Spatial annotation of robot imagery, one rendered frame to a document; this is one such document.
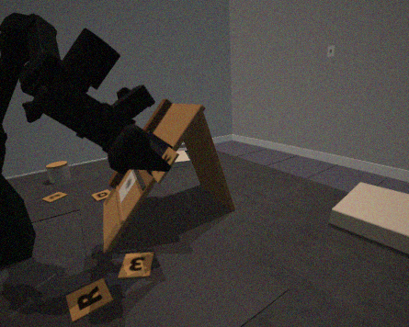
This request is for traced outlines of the white paper label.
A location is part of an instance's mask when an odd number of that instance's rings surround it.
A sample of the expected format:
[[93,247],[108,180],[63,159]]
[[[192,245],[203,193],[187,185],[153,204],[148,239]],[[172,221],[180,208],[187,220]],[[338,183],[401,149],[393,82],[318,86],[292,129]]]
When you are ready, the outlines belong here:
[[132,186],[136,182],[137,177],[134,173],[133,170],[131,170],[130,174],[126,178],[125,183],[123,186],[119,189],[119,197],[120,197],[120,204],[124,200],[124,198],[128,195],[129,190],[131,190]]

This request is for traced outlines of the grey cylinder with tan lid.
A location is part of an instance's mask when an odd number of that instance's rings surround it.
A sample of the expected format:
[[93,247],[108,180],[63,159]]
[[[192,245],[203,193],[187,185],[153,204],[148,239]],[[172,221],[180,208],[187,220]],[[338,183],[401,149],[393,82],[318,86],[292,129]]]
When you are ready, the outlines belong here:
[[71,178],[67,161],[50,163],[46,166],[52,184],[62,183]]

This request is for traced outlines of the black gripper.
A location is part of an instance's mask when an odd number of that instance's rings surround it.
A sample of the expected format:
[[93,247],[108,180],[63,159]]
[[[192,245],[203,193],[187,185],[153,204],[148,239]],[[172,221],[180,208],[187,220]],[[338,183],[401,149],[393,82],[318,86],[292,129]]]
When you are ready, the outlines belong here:
[[76,136],[89,139],[107,152],[110,168],[122,175],[130,169],[159,172],[171,169],[171,165],[151,148],[149,132],[135,124],[126,126],[93,97],[72,130]]

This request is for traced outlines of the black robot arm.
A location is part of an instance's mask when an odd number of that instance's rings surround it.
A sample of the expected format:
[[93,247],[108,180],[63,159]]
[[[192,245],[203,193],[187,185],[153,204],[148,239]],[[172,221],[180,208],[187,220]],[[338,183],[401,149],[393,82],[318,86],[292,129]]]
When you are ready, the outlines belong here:
[[[120,55],[90,29],[84,28],[61,61],[56,29],[34,13],[7,16],[0,31],[1,174],[7,139],[3,119],[17,80],[23,93],[35,97],[22,104],[29,123],[44,113],[71,129],[92,98],[87,94],[90,85],[97,90]],[[117,96],[118,100],[112,105],[102,104],[126,126],[135,124],[133,118],[155,103],[145,85],[131,90],[123,87]]]

